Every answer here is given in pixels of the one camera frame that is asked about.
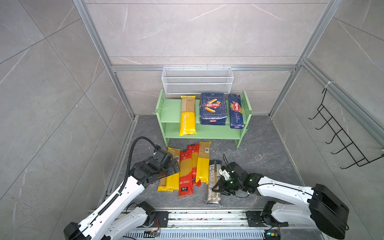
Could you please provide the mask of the clear brown spaghetti package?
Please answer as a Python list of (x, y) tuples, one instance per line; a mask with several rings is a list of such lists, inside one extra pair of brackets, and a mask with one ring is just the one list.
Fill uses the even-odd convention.
[(221, 194), (218, 192), (214, 192), (213, 188), (220, 180), (221, 175), (219, 174), (219, 170), (222, 167), (221, 160), (210, 160), (209, 163), (209, 184), (208, 184), (208, 197), (206, 204), (212, 206), (221, 207)]

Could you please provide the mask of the yellow Pastatime spaghetti package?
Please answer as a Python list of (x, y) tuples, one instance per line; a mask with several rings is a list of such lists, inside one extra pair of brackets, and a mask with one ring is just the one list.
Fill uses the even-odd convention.
[(195, 96), (181, 96), (181, 123), (179, 136), (195, 135), (196, 131), (196, 113)]

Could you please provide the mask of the blue Barilla spaghetti box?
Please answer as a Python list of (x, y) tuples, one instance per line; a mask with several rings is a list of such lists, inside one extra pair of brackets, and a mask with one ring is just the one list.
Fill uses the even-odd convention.
[(231, 129), (243, 129), (244, 119), (243, 110), (241, 105), (241, 96), (235, 94), (229, 94), (230, 105), (230, 128)]

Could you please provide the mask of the blue Barilla pasta bag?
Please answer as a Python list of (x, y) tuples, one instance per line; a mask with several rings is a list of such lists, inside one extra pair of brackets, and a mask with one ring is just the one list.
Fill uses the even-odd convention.
[(224, 126), (227, 120), (227, 105), (224, 93), (201, 93), (200, 123)]

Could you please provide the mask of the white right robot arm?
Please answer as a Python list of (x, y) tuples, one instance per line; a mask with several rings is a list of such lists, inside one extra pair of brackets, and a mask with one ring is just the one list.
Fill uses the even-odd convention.
[(217, 170), (218, 180), (211, 190), (225, 196), (235, 196), (241, 190), (248, 196), (269, 197), (260, 215), (249, 217), (271, 227), (290, 224), (315, 226), (325, 235), (345, 239), (349, 230), (349, 208), (326, 186), (291, 185), (257, 173), (247, 173), (235, 162)]

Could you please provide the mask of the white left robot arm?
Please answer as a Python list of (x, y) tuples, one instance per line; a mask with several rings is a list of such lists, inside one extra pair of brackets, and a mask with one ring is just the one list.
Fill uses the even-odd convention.
[(69, 223), (64, 229), (67, 240), (120, 239), (140, 226), (151, 226), (156, 210), (147, 202), (137, 206), (124, 217), (119, 215), (148, 185), (180, 172), (172, 154), (158, 150), (153, 156), (134, 164), (125, 179), (107, 200), (80, 223)]

